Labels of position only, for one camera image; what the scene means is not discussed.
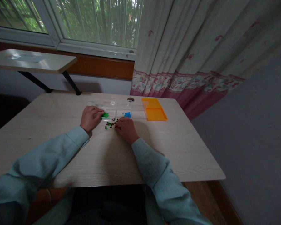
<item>person's left hand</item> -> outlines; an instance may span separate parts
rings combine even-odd
[[[82,113],[80,126],[89,134],[97,126],[103,111],[96,106],[86,106]]]

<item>wooden baseboard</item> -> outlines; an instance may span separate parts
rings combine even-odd
[[[207,181],[227,224],[242,225],[242,221],[219,181]]]

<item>green trees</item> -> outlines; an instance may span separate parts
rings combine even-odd
[[[50,0],[64,38],[136,48],[143,0]],[[32,0],[0,0],[0,26],[47,33]]]

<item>curtain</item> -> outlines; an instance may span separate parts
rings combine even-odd
[[[281,0],[146,0],[131,95],[192,120],[281,53]]]

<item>sleeve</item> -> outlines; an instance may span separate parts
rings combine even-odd
[[[166,157],[154,151],[142,138],[132,144],[132,149],[141,175],[153,190],[166,223],[211,224],[201,215]]]
[[[29,203],[88,142],[80,127],[54,137],[17,159],[0,177],[0,224],[24,224]]]

